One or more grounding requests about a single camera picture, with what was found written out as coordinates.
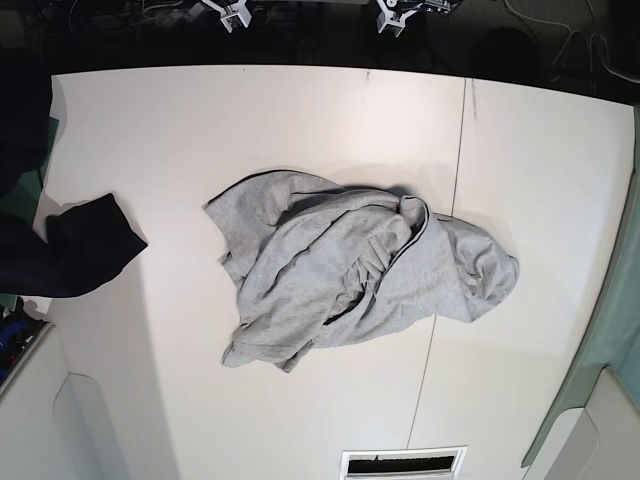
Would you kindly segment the grey t-shirt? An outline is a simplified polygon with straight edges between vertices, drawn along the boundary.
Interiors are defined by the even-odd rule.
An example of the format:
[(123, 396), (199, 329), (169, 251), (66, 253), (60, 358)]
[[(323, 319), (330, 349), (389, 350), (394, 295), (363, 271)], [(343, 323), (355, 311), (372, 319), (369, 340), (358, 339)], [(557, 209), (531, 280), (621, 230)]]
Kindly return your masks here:
[(444, 316), (471, 323), (514, 289), (519, 263), (487, 232), (421, 198), (288, 170), (249, 176), (205, 213), (227, 253), (239, 324), (222, 363), (292, 371), (313, 349)]

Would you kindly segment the dark navy cloth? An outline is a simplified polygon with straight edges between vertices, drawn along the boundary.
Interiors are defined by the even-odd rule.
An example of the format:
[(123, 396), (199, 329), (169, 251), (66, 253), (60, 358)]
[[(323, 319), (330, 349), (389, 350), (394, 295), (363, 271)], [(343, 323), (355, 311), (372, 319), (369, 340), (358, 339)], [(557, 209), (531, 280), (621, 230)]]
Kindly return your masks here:
[[(51, 101), (48, 75), (1, 75), (2, 196), (43, 165)], [(111, 194), (48, 216), (45, 233), (41, 238), (25, 221), (1, 214), (3, 294), (81, 296), (113, 280), (147, 247)]]

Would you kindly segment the white vent slot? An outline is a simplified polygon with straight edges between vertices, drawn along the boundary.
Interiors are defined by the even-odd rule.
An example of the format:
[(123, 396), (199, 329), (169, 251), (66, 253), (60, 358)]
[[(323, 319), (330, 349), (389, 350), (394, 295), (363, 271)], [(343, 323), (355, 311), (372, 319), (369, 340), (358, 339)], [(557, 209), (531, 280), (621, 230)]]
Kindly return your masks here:
[(467, 446), (343, 451), (340, 478), (345, 480), (456, 479), (467, 451)]

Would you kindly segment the blue objects in bin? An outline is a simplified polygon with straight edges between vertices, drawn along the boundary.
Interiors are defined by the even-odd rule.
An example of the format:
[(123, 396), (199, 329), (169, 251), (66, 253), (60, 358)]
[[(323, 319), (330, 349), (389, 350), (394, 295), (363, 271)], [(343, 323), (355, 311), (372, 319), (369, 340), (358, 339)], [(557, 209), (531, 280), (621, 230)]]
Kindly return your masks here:
[(16, 299), (13, 310), (1, 308), (0, 331), (0, 379), (8, 377), (16, 362), (29, 348), (31, 341), (38, 336), (46, 322), (34, 319), (24, 310), (24, 300)]

